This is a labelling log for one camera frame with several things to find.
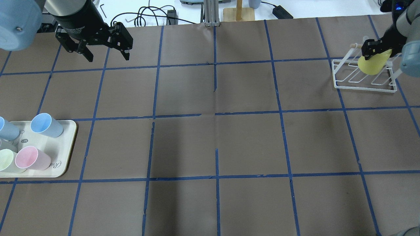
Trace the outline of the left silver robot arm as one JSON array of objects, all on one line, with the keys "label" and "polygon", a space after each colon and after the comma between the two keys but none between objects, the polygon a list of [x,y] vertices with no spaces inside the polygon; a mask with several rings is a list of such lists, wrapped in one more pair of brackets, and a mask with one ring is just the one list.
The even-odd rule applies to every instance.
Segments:
[{"label": "left silver robot arm", "polygon": [[88,45],[105,45],[130,59],[133,38],[121,22],[108,25],[91,0],[2,0],[1,49],[28,48],[42,25],[42,12],[56,20],[56,39],[63,48],[83,55],[89,62],[93,54]]}]

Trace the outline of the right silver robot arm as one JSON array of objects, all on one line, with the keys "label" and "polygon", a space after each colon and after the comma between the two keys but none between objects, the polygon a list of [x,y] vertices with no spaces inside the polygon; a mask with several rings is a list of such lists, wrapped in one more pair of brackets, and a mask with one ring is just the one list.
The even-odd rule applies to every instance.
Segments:
[{"label": "right silver robot arm", "polygon": [[411,77],[419,77],[420,18],[418,0],[384,0],[382,12],[392,13],[392,25],[378,39],[367,39],[358,60],[359,69],[376,75],[387,60],[401,53],[400,69]]}]

